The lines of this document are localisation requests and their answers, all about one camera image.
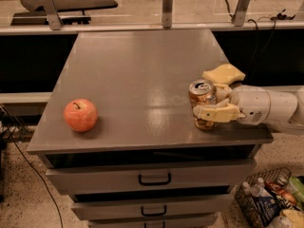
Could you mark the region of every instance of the wire basket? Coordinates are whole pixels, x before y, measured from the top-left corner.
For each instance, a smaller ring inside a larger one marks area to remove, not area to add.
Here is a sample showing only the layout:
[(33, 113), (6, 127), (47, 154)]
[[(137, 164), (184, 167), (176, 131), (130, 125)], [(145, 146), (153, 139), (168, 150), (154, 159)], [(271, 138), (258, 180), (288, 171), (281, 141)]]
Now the wire basket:
[[(282, 167), (258, 172), (248, 177), (246, 181), (248, 181), (250, 185), (253, 185), (257, 178), (263, 178), (266, 181), (275, 181), (277, 177), (283, 177), (288, 180), (291, 175), (291, 171), (288, 168)], [(249, 225), (254, 228), (265, 228), (251, 196), (245, 195), (241, 185), (237, 187), (235, 198)]]

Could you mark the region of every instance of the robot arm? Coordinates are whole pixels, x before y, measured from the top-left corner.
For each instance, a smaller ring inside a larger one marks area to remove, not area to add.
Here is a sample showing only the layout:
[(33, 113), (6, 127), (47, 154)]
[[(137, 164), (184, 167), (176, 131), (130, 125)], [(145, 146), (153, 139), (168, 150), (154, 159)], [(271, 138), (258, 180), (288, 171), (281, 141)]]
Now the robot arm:
[(198, 119), (217, 123), (266, 124), (279, 132), (304, 134), (304, 86), (291, 93), (251, 85), (234, 89), (214, 85), (220, 92), (217, 94), (219, 101), (215, 105), (196, 105), (193, 113)]

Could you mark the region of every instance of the can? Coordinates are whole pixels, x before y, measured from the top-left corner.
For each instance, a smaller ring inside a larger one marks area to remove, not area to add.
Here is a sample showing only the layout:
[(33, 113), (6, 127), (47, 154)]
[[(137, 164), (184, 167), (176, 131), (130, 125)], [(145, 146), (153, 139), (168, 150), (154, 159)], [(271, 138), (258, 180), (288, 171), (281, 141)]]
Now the can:
[[(209, 80), (196, 80), (189, 86), (189, 100), (192, 108), (196, 105), (215, 105), (217, 103), (217, 88)], [(213, 121), (198, 119), (195, 115), (194, 118), (199, 129), (211, 130), (215, 127)]]

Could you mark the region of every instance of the red apple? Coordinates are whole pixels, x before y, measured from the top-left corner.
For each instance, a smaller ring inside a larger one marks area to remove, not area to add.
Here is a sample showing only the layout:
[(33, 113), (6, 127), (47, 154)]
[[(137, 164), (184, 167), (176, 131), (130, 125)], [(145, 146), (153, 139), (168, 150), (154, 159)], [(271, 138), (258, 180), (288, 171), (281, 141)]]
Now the red apple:
[(66, 105), (64, 118), (73, 130), (87, 132), (97, 122), (97, 108), (87, 99), (76, 99)]

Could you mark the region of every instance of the drawer handle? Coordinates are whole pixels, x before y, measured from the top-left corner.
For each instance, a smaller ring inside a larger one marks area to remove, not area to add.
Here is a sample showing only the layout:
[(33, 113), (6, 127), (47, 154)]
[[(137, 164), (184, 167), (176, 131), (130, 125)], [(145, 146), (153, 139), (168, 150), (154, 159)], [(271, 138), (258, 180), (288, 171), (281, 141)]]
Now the drawer handle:
[(164, 221), (162, 222), (162, 228), (165, 228), (165, 223)]
[(167, 206), (164, 205), (163, 206), (163, 211), (160, 213), (156, 213), (156, 214), (146, 214), (143, 210), (143, 207), (141, 207), (141, 211), (142, 211), (142, 216), (143, 217), (159, 217), (159, 216), (163, 216), (165, 215), (165, 213), (167, 213)]
[(143, 182), (142, 175), (139, 175), (139, 183), (141, 186), (160, 186), (160, 185), (166, 185), (171, 182), (171, 174), (168, 173), (168, 180), (166, 181), (159, 181), (159, 182)]

